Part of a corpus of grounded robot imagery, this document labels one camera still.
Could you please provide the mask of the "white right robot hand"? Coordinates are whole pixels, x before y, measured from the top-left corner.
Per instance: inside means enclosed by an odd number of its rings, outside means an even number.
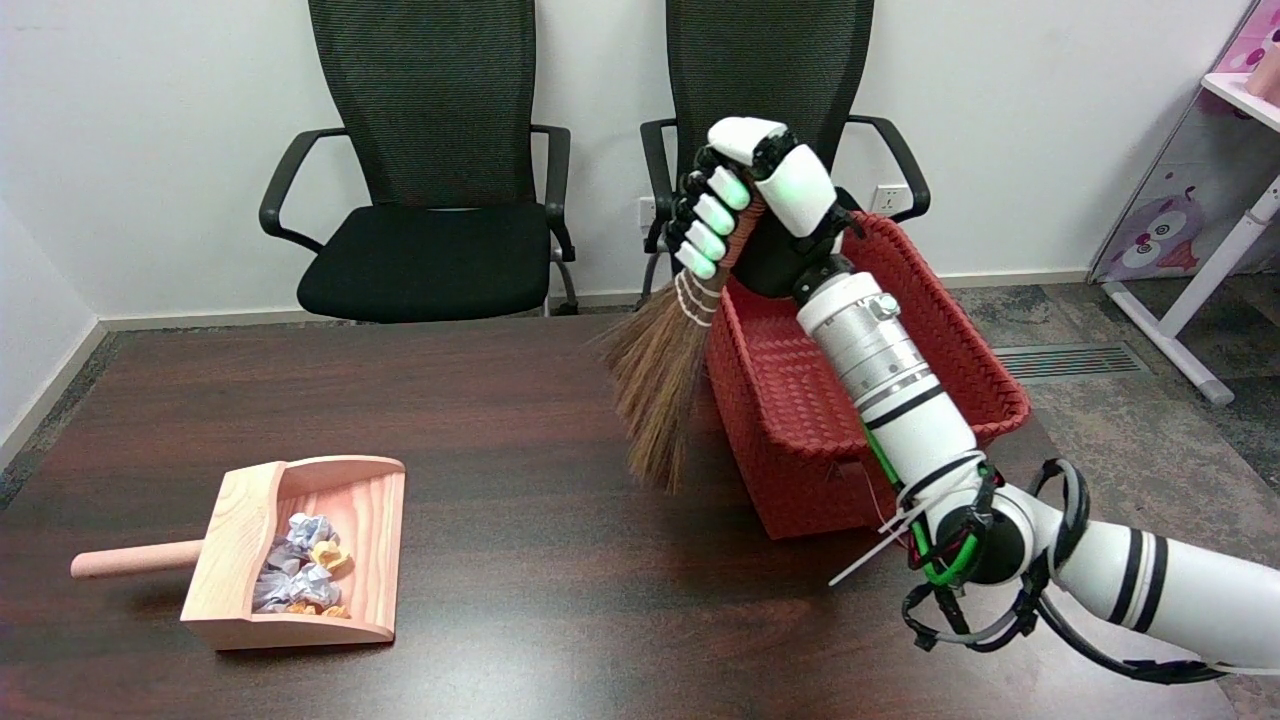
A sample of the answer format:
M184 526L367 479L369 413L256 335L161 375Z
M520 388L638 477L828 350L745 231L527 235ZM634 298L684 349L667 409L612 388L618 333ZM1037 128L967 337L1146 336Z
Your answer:
M731 269L753 293L782 299L838 251L847 225L849 210L810 145L782 122L726 117L708 129L664 233L696 279Z

